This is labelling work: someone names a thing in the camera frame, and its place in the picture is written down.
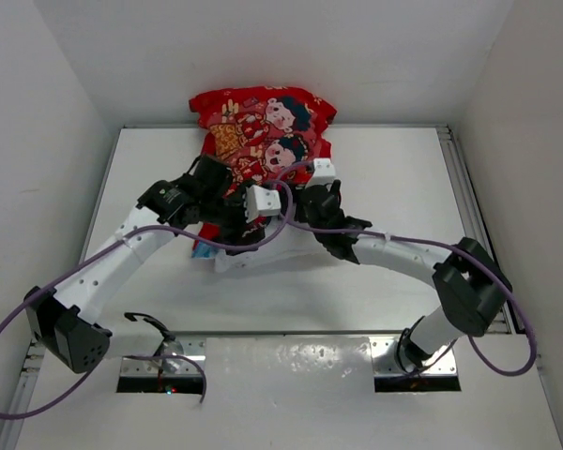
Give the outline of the white pillow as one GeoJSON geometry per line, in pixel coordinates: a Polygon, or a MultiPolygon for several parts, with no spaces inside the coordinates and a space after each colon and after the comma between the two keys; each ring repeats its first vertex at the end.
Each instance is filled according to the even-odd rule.
{"type": "Polygon", "coordinates": [[[214,258],[216,274],[248,270],[262,265],[287,261],[297,257],[327,254],[314,234],[286,225],[280,234],[269,243],[254,251],[230,255],[220,250],[214,258]]]}

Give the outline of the red patterned pillowcase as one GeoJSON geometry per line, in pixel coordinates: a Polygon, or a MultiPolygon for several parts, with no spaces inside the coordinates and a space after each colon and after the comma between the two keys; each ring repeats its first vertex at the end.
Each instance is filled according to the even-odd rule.
{"type": "Polygon", "coordinates": [[[300,161],[331,157],[324,132],[337,110],[303,88],[222,88],[191,98],[189,108],[206,130],[202,152],[231,167],[227,196],[244,182],[261,185],[300,161]]]}

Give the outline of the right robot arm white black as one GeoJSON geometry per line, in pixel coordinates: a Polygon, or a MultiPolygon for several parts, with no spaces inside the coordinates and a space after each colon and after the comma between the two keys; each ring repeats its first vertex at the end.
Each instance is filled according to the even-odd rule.
{"type": "Polygon", "coordinates": [[[430,243],[411,243],[376,232],[367,220],[341,208],[341,182],[303,189],[296,218],[333,257],[382,267],[435,289],[440,306],[403,332],[396,360],[421,368],[441,347],[482,337],[505,303],[512,286],[483,246],[464,237],[435,252],[430,243]]]}

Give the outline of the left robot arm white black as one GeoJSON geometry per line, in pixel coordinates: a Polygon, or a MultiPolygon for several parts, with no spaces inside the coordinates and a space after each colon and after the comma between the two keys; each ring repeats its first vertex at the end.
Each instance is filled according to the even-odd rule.
{"type": "Polygon", "coordinates": [[[159,180],[85,268],[52,288],[33,288],[25,312],[33,336],[71,371],[92,370],[110,347],[112,332],[99,316],[128,279],[179,231],[199,222],[237,234],[246,224],[250,183],[235,184],[232,169],[197,157],[178,178],[159,180]]]}

